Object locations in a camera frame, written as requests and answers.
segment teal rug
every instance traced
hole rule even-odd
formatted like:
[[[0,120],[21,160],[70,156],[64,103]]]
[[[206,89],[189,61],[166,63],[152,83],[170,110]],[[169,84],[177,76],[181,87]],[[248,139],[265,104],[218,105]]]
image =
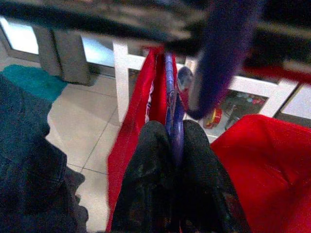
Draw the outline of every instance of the teal rug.
[[[25,91],[51,102],[59,97],[67,85],[57,76],[35,67],[10,65],[3,70],[2,75]]]

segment red shopping bag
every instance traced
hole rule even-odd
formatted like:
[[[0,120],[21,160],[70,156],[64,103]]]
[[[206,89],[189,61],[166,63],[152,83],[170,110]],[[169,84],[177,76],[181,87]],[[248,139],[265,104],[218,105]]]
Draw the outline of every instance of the red shopping bag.
[[[249,115],[211,148],[229,173],[253,233],[311,232],[311,129]]]
[[[106,228],[111,230],[112,216],[121,190],[123,176],[130,162],[142,126],[149,120],[165,124],[166,117],[166,73],[163,48],[153,48],[144,62],[124,122],[114,147],[108,157],[108,202],[109,221]],[[174,78],[176,62],[173,57]]]

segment red bag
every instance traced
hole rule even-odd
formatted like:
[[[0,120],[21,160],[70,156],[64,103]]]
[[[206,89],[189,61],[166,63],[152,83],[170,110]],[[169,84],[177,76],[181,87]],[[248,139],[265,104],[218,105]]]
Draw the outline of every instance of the red bag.
[[[249,115],[211,148],[229,173],[253,233],[311,232],[311,129]]]
[[[108,157],[110,213],[107,232],[111,230],[112,216],[121,190],[123,176],[135,152],[142,126],[149,120],[157,120],[165,124],[166,72],[163,51],[163,48],[150,49],[137,79],[124,122]],[[174,57],[173,69],[176,79],[177,69]]]

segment small item on shelf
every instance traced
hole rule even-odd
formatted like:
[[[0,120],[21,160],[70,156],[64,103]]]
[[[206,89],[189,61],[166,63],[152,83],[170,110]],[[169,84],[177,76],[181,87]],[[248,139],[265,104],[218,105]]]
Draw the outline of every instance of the small item on shelf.
[[[203,126],[206,129],[212,129],[217,126],[222,118],[222,110],[220,108],[215,108],[210,114],[208,114],[203,121]]]

